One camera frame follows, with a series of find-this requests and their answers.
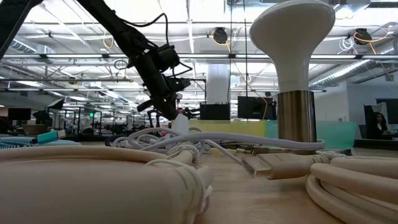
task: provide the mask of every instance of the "person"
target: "person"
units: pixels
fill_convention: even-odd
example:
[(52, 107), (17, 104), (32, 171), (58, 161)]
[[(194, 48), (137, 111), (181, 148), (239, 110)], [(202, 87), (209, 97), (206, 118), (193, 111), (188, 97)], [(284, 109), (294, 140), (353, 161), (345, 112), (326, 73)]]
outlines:
[(382, 113), (375, 112), (371, 125), (368, 127), (368, 138), (379, 140), (392, 140), (386, 125), (386, 119)]

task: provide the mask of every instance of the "connector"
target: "connector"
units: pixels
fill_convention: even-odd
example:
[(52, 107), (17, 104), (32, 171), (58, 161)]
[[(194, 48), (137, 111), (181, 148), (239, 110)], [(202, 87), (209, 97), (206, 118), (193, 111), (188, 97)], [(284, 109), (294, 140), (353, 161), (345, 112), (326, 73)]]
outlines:
[(34, 144), (46, 144), (49, 142), (56, 141), (58, 139), (64, 138), (66, 136), (65, 130), (61, 131), (51, 131), (49, 133), (40, 134), (37, 138), (32, 140)]
[(265, 176), (269, 180), (303, 177), (310, 173), (314, 163), (330, 163), (324, 155), (300, 156), (287, 153), (258, 154), (244, 157), (243, 168), (253, 177)]

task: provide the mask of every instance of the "desk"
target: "desk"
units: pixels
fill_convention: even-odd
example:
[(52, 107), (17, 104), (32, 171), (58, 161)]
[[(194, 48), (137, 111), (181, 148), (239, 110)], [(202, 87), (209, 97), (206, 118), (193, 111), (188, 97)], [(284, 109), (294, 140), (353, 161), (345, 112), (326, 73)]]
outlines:
[(214, 172), (214, 192), (209, 209), (197, 218), (195, 224), (341, 223), (308, 196), (305, 177), (253, 179), (241, 166), (218, 151), (203, 155), (202, 163)]

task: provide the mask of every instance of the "metal cylinder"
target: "metal cylinder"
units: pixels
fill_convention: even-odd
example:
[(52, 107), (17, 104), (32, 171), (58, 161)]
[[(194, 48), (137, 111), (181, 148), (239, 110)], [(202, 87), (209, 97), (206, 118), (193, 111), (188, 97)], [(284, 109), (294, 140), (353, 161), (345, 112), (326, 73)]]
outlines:
[(315, 103), (312, 91), (278, 94), (278, 137), (299, 142), (316, 142)]

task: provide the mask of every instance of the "cable bundle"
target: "cable bundle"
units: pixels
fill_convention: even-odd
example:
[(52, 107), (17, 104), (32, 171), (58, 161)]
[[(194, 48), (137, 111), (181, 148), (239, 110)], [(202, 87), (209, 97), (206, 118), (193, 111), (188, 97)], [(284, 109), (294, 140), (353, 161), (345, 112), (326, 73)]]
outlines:
[(310, 168), (306, 188), (346, 223), (398, 223), (398, 159), (336, 157)]

